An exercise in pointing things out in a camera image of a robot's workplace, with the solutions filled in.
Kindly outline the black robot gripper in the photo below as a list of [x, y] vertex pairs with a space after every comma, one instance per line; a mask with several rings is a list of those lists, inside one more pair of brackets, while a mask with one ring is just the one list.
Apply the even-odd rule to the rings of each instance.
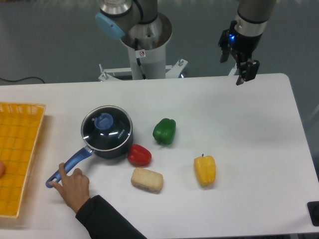
[[239, 77], [236, 85], [255, 79], [260, 62], [252, 58], [263, 34], [262, 22], [233, 20], [229, 30], [222, 32], [218, 46], [221, 48], [220, 63], [224, 63], [231, 55], [236, 60]]

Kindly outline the black sleeved forearm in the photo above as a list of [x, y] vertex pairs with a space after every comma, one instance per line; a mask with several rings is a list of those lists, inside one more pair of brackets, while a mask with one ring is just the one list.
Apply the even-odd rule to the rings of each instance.
[[100, 195], [88, 199], [75, 218], [92, 239], [144, 239], [145, 236]]

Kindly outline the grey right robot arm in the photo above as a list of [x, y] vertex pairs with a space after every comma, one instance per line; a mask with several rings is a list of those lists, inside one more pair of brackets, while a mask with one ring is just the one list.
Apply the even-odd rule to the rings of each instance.
[[224, 30], [218, 42], [221, 48], [220, 62], [226, 62], [230, 54], [239, 54], [240, 62], [252, 58], [267, 22], [275, 7], [275, 0], [240, 0], [235, 19]]

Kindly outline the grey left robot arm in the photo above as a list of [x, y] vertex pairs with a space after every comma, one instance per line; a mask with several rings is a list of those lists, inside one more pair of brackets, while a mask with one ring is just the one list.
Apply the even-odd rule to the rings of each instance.
[[[251, 58], [262, 35], [262, 24], [248, 15], [254, 3], [240, 1], [236, 18], [218, 42], [220, 61], [227, 61], [229, 56], [236, 61], [237, 85], [253, 80], [260, 66]], [[180, 59], [166, 70], [166, 45], [172, 36], [172, 24], [158, 11], [156, 0], [103, 0], [95, 19], [107, 35], [126, 46], [134, 80], [177, 78], [186, 65]]]

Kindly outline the person's bare hand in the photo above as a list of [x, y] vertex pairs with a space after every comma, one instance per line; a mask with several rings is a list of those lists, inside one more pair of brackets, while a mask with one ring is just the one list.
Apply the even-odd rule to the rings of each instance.
[[59, 164], [58, 172], [61, 176], [61, 184], [50, 181], [49, 185], [55, 188], [65, 204], [70, 207], [74, 213], [78, 213], [80, 208], [90, 199], [89, 178], [85, 176], [79, 168], [68, 176], [64, 163]]

